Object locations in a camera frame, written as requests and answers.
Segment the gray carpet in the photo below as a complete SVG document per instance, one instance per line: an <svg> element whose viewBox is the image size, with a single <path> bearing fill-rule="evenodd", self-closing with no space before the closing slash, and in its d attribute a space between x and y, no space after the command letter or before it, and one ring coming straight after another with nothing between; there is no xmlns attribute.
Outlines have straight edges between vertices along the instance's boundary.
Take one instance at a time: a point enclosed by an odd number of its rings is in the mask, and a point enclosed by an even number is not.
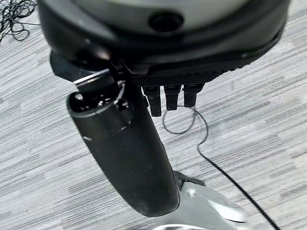
<svg viewBox="0 0 307 230"><path fill-rule="evenodd" d="M37 14L26 19L37 22ZM72 83L55 77L39 27L0 46L0 229L150 229L102 174L72 120ZM206 84L197 108L209 123L201 147L232 175L283 230L307 230L307 1L294 0L280 43L258 61ZM189 125L179 109L166 121ZM201 121L187 134L167 133L154 118L174 169L206 181L271 229L220 173L199 157Z"/></svg>

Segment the black plastic cover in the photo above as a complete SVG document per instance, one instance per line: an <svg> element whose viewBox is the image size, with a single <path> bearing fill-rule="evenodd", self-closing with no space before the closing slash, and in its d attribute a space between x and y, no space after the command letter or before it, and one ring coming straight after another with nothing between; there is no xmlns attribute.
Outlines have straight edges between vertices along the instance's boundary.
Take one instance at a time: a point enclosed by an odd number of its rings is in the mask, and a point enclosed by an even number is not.
<svg viewBox="0 0 307 230"><path fill-rule="evenodd" d="M179 193L165 148L139 89L127 87L124 98L128 108L121 111L111 101L78 112L74 94L67 107L100 168L129 205L148 217L172 212Z"/></svg>

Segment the striped carpet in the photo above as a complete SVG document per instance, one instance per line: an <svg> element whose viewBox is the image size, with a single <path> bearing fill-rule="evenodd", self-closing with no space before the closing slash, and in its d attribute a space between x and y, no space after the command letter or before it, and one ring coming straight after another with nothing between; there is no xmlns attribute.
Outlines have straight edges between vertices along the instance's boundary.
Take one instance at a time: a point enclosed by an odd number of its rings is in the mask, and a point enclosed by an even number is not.
<svg viewBox="0 0 307 230"><path fill-rule="evenodd" d="M37 13L25 19L38 22ZM153 219L114 191L66 110L72 83L51 71L39 27L0 46L0 229L148 230ZM232 175L283 230L307 230L307 1L294 0L280 43L265 56L205 85L197 109L209 124L201 150ZM170 112L180 131L191 112ZM271 229L196 144L201 121L184 135L157 130L175 170L203 179L241 205L256 230Z"/></svg>

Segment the tangled cables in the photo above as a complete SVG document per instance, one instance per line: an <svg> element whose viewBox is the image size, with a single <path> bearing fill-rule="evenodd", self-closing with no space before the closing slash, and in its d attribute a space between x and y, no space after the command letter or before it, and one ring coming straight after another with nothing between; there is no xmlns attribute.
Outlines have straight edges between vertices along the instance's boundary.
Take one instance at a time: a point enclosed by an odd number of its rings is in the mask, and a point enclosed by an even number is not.
<svg viewBox="0 0 307 230"><path fill-rule="evenodd" d="M25 24L40 25L20 21L30 16L36 6L34 0L0 0L0 44L6 35L13 36L17 41L25 40L30 34Z"/></svg>

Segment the silver base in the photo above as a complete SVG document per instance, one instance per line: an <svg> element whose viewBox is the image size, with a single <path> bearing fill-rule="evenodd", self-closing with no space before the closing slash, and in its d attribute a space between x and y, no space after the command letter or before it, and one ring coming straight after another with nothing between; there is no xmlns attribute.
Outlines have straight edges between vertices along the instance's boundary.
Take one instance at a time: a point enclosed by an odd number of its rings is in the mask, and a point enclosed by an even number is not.
<svg viewBox="0 0 307 230"><path fill-rule="evenodd" d="M157 219L153 230L251 230L246 212L205 186L186 182L179 208Z"/></svg>

